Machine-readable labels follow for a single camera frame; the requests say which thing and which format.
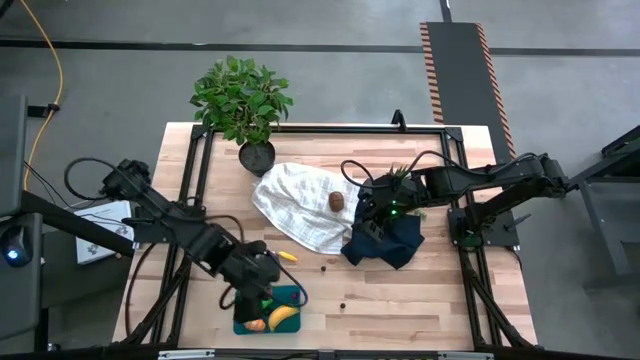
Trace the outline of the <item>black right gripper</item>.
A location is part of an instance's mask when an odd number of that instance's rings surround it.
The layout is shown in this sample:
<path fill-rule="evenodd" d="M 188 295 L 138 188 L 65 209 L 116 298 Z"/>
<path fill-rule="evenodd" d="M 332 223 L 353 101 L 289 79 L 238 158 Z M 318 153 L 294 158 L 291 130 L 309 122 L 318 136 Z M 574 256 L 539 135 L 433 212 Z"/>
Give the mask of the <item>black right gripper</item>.
<path fill-rule="evenodd" d="M 359 218 L 355 221 L 355 231 L 370 233 L 378 242 L 384 240 L 384 230 L 376 223 L 391 223 L 406 215 L 427 218 L 417 206 L 416 188 L 405 177 L 383 175 L 377 179 L 367 179 L 359 192 Z"/>

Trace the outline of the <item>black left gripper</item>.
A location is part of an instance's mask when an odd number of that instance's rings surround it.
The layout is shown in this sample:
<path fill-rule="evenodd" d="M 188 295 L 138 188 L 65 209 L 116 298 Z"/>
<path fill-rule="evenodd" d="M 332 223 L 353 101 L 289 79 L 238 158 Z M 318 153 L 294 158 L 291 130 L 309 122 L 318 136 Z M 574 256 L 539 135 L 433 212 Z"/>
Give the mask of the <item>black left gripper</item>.
<path fill-rule="evenodd" d="M 234 298 L 233 320 L 245 323 L 261 318 L 261 297 L 280 279 L 278 261 L 264 241 L 237 245 L 222 263 L 219 272 L 239 293 Z"/>

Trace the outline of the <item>navy blue cloth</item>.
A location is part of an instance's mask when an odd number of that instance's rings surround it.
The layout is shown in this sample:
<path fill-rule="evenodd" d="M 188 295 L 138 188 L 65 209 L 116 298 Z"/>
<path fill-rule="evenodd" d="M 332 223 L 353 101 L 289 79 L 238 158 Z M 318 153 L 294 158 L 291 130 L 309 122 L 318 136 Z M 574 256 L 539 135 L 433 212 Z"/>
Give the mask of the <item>navy blue cloth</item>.
<path fill-rule="evenodd" d="M 384 231 L 381 241 L 364 230 L 352 230 L 351 240 L 341 248 L 341 253 L 354 266 L 363 258 L 380 258 L 394 269 L 405 266 L 424 241 L 421 234 L 421 218 L 404 215 Z"/>

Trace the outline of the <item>yellow toy banana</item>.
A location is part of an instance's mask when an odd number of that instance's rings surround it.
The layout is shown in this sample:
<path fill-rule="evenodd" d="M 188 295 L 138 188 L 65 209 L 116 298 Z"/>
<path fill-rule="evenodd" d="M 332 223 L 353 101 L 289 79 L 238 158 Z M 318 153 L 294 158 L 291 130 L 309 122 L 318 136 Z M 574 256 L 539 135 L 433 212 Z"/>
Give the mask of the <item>yellow toy banana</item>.
<path fill-rule="evenodd" d="M 299 309 L 287 305 L 281 305 L 273 310 L 268 318 L 268 325 L 271 332 L 274 332 L 276 328 L 286 319 L 293 317 L 299 313 Z"/>

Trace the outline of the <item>teal plastic tupperware container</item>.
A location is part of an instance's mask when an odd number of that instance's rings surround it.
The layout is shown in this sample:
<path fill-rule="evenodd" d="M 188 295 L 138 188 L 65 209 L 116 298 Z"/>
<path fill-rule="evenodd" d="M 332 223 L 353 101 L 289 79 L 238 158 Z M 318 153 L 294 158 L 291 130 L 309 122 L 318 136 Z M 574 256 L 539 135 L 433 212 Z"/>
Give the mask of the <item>teal plastic tupperware container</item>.
<path fill-rule="evenodd" d="M 298 300 L 292 300 L 291 294 L 299 293 Z M 275 333 L 296 333 L 301 328 L 301 305 L 302 305 L 302 292 L 301 290 L 294 285 L 282 285 L 275 286 L 271 289 L 271 294 L 274 297 L 268 298 L 273 299 L 273 303 L 267 307 L 262 308 L 261 306 L 261 318 L 266 323 L 266 329 L 264 332 L 251 332 L 248 331 L 244 327 L 244 323 L 236 323 L 233 321 L 233 332 L 236 335 L 254 335 L 254 334 L 275 334 Z M 287 305 L 291 307 L 296 307 L 299 309 L 299 313 L 294 315 L 291 318 L 284 320 L 274 332 L 271 332 L 268 325 L 268 318 L 270 313 L 275 310 L 277 307 L 281 305 Z"/>

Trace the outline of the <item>potted succulent plant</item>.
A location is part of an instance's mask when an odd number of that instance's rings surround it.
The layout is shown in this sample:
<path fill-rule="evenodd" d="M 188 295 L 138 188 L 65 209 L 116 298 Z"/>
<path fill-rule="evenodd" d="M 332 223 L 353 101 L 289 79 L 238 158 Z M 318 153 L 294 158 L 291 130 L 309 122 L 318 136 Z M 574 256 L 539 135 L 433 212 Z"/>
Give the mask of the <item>potted succulent plant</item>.
<path fill-rule="evenodd" d="M 387 174 L 400 179 L 407 178 L 409 176 L 409 166 L 400 165 L 399 167 L 395 168 L 395 163 L 393 163 Z M 410 211 L 409 215 L 418 216 L 423 221 L 425 221 L 427 218 L 427 215 L 420 209 Z"/>

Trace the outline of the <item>white checked cloth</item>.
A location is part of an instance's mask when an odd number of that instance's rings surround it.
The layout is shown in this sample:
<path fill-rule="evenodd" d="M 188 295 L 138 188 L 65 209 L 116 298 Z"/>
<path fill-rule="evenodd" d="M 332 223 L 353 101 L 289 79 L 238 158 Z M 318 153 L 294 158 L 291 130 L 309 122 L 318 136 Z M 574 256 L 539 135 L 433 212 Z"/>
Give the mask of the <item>white checked cloth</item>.
<path fill-rule="evenodd" d="M 332 212 L 328 197 L 338 191 L 345 207 Z M 338 255 L 351 235 L 359 188 L 334 172 L 297 163 L 280 163 L 255 184 L 253 205 L 271 224 L 303 247 Z"/>

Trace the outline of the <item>white cardboard box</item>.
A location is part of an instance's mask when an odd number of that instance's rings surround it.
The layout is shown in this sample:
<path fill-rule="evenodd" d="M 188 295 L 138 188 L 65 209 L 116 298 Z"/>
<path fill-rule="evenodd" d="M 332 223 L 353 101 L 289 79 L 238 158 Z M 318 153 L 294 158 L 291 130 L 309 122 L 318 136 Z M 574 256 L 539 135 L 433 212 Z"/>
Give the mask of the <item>white cardboard box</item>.
<path fill-rule="evenodd" d="M 125 218 L 132 216 L 132 208 L 129 201 L 114 201 L 82 210 L 76 210 L 74 214 L 92 223 L 86 231 L 88 238 L 77 236 L 76 262 L 78 265 L 87 265 L 106 257 L 120 253 L 106 247 L 106 244 L 123 244 L 126 239 L 133 250 L 139 245 L 134 241 L 134 230 L 124 223 Z"/>

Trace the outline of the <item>black ramp orange striped edges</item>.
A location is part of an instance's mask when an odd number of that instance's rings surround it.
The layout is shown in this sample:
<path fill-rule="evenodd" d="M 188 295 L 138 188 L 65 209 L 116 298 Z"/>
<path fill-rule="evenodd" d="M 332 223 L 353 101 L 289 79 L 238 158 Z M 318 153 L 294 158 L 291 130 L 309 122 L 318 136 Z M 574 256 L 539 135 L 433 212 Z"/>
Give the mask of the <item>black ramp orange striped edges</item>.
<path fill-rule="evenodd" d="M 516 158 L 484 28 L 478 23 L 422 22 L 420 39 L 434 120 L 486 126 L 495 158 Z"/>

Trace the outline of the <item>leafy green potted plant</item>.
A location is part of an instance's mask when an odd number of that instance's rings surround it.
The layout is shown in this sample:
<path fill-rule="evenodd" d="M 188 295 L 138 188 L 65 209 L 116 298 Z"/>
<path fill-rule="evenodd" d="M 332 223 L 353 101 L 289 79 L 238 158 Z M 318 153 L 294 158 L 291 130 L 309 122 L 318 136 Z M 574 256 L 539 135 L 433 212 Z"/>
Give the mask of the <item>leafy green potted plant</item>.
<path fill-rule="evenodd" d="M 252 58 L 217 60 L 194 82 L 194 119 L 239 147 L 240 164 L 261 177 L 275 165 L 273 130 L 289 117 L 289 80 Z"/>

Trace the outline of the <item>black support beam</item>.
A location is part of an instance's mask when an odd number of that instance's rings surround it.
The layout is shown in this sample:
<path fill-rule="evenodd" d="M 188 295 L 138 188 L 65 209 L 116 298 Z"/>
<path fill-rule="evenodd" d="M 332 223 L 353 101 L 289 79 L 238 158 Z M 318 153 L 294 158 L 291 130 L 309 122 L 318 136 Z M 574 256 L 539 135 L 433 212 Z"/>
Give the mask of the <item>black support beam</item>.
<path fill-rule="evenodd" d="M 68 212 L 25 190 L 21 194 L 20 211 L 22 213 L 40 214 L 44 224 L 112 250 L 125 257 L 132 258 L 134 255 L 132 242 L 127 238 Z"/>

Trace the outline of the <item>grey stand with light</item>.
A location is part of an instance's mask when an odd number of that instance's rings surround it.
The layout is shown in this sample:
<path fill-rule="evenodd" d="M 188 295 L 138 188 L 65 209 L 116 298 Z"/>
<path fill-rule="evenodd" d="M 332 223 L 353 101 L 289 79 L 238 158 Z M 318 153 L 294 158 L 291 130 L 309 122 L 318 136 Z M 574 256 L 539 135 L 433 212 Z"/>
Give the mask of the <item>grey stand with light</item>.
<path fill-rule="evenodd" d="M 26 98 L 0 95 L 0 341 L 39 323 L 42 218 L 22 211 Z"/>

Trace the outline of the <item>dark metal stand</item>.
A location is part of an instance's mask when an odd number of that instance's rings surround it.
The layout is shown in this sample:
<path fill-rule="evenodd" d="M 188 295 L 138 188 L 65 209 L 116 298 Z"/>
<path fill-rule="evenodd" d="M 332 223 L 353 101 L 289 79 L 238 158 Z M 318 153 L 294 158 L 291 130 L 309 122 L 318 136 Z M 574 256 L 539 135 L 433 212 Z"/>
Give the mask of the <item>dark metal stand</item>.
<path fill-rule="evenodd" d="M 603 242 L 612 273 L 584 284 L 587 291 L 640 286 L 625 249 L 640 247 L 640 125 L 604 146 L 601 158 L 563 181 L 567 192 L 578 190 L 593 229 Z"/>

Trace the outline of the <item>black aluminium table frame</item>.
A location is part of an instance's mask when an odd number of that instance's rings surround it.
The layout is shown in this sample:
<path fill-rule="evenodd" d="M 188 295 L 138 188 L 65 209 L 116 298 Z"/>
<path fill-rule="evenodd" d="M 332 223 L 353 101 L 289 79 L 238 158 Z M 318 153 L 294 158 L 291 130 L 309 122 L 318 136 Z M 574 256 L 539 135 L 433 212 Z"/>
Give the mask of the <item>black aluminium table frame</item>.
<path fill-rule="evenodd" d="M 424 243 L 407 266 L 378 259 L 358 265 L 315 253 L 287 238 L 253 206 L 254 177 L 238 161 L 235 143 L 216 138 L 193 144 L 192 125 L 171 123 L 151 166 L 154 188 L 168 199 L 200 194 L 205 207 L 234 234 L 265 241 L 293 255 L 284 283 L 299 281 L 309 294 L 301 327 L 293 334 L 237 335 L 232 315 L 220 309 L 225 284 L 193 268 L 188 279 L 178 344 L 182 348 L 291 350 L 469 350 L 473 346 L 460 260 L 450 241 L 445 208 L 426 211 Z M 439 153 L 464 153 L 479 167 L 495 159 L 484 126 L 285 124 L 271 137 L 278 162 L 337 171 L 351 160 L 351 175 L 382 175 L 391 167 L 439 163 Z"/>

